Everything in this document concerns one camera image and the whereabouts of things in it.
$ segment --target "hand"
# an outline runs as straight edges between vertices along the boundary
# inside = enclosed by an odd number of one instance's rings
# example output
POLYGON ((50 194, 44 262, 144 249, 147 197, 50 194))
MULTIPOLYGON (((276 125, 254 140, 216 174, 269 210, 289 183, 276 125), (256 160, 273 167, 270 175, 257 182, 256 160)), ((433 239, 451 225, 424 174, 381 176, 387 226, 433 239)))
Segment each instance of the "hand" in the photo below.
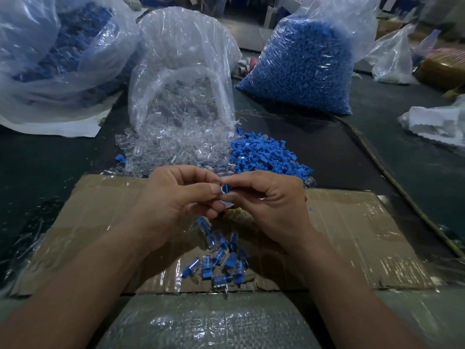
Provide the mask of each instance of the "hand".
POLYGON ((225 209, 219 201, 221 179, 192 165, 156 168, 123 224, 141 233, 149 251, 161 247, 171 233, 186 225, 189 216, 216 218, 225 209))
POLYGON ((232 191, 221 199, 250 213, 287 251, 308 242, 308 233, 315 231, 305 205, 304 185, 298 177, 257 170, 226 177, 223 183, 232 191))

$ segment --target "bag of blue plastic parts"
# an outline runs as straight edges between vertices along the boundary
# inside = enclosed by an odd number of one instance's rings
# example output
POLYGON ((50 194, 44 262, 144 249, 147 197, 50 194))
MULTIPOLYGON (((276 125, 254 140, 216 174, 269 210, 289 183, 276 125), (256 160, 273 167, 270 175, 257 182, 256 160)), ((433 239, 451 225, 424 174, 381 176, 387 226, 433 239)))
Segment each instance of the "bag of blue plastic parts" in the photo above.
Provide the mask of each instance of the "bag of blue plastic parts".
POLYGON ((351 113, 353 64, 373 47, 380 0, 304 0, 283 18, 236 88, 335 114, 351 113))
POLYGON ((47 108, 89 107, 129 81, 139 30, 124 1, 0 5, 0 104, 9 121, 49 122, 47 108))

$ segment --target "forearm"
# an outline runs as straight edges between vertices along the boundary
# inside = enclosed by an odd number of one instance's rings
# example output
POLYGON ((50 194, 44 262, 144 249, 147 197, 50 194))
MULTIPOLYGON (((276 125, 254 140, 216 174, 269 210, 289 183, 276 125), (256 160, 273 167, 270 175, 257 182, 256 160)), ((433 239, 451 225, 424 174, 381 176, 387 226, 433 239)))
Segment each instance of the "forearm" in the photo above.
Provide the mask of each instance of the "forearm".
POLYGON ((327 238, 312 230, 294 251, 306 285, 338 349, 424 348, 394 313, 346 266, 327 238))
POLYGON ((131 230, 110 230, 3 323, 3 347, 84 348, 147 253, 131 230))

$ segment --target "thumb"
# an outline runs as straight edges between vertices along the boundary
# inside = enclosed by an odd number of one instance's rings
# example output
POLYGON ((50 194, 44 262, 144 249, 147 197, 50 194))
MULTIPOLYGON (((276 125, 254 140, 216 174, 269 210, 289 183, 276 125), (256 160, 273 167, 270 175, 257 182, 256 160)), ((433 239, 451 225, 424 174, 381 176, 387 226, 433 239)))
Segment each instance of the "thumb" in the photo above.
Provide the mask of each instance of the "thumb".
POLYGON ((180 206, 185 206, 189 203, 206 202, 212 199, 218 199, 220 194, 221 188, 219 185, 198 182, 192 185, 180 186, 176 196, 176 201, 180 206))
POLYGON ((258 199, 250 193, 241 190, 231 191, 228 194, 224 194, 221 197, 221 200, 224 202, 233 203, 234 205, 241 207, 242 209, 250 213, 250 215, 254 218, 264 205, 264 202, 262 200, 258 199))

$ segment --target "left hand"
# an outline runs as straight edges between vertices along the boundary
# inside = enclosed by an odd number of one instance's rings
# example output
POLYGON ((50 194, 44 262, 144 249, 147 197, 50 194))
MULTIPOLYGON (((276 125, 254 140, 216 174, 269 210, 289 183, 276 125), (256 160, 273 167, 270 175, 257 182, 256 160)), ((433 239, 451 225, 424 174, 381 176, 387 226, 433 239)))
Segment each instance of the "left hand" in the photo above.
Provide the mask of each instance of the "left hand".
POLYGON ((221 185, 221 179, 206 169, 192 165, 158 167, 122 223, 140 233, 149 251, 154 251, 189 216, 216 218, 225 209, 219 201, 221 185))

